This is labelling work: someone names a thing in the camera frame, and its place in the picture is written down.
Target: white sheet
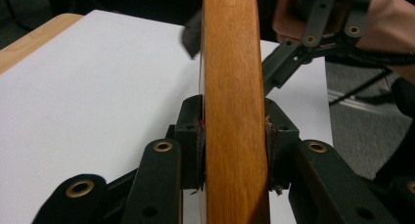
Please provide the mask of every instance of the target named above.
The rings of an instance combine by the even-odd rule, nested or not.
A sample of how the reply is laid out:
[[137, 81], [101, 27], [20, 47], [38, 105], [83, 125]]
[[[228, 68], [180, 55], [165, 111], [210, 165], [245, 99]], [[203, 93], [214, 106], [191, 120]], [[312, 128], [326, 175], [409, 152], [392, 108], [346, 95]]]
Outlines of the white sheet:
[[[94, 11], [0, 76], [0, 223], [31, 222], [71, 176], [111, 182], [138, 166], [198, 94], [199, 60], [181, 29]], [[275, 47], [261, 42], [263, 58]], [[268, 97], [302, 139], [332, 144], [322, 59]], [[294, 223], [287, 198], [270, 198], [272, 222]], [[198, 196], [186, 192], [184, 205], [184, 223], [198, 223]]]

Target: white paper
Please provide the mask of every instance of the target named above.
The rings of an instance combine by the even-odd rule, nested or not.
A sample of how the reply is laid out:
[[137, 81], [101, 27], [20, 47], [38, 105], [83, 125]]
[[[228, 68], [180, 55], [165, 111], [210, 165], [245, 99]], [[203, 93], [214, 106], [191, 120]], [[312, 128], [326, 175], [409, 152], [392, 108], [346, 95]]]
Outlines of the white paper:
[[[189, 59], [181, 30], [94, 11], [0, 76], [0, 223], [31, 222], [74, 175], [111, 182], [138, 166], [144, 147], [199, 92], [199, 60]], [[275, 47], [261, 42], [263, 58]], [[332, 144], [322, 59], [268, 98], [302, 139]], [[199, 197], [190, 192], [184, 223], [193, 224]], [[286, 197], [270, 198], [272, 222], [295, 223]]]

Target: wooden plank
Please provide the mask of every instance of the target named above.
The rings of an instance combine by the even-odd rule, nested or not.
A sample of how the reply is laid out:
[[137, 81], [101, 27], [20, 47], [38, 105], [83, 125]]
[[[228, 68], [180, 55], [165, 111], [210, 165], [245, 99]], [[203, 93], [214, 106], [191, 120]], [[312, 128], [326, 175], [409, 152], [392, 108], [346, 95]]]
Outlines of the wooden plank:
[[204, 0], [207, 223], [269, 223], [256, 0]]
[[46, 42], [82, 18], [76, 14], [58, 15], [21, 39], [0, 50], [0, 74], [30, 55]]

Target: wooden table edge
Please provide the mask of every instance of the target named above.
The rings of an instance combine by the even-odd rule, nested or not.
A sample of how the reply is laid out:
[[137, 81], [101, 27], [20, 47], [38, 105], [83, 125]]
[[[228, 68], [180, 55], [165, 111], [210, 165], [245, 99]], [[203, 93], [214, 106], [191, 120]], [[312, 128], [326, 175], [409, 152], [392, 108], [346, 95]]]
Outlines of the wooden table edge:
[[6, 72], [82, 17], [77, 14], [60, 14], [0, 50], [0, 74]]

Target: gray carpet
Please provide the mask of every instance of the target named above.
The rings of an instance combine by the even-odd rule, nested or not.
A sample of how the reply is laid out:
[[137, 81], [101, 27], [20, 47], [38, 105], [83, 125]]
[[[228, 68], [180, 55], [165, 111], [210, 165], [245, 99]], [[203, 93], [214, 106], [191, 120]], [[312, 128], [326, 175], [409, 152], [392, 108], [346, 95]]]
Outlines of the gray carpet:
[[[38, 27], [53, 16], [48, 0], [11, 0], [19, 20], [27, 26]], [[0, 49], [27, 34], [11, 19], [4, 0], [0, 0]], [[345, 67], [327, 64], [330, 90], [347, 92], [371, 78], [377, 69]], [[362, 96], [383, 93], [390, 89], [396, 76], [379, 81]], [[373, 178], [376, 171], [391, 156], [404, 136], [410, 119], [399, 114], [372, 113], [352, 107], [331, 107], [334, 146], [357, 174]]]

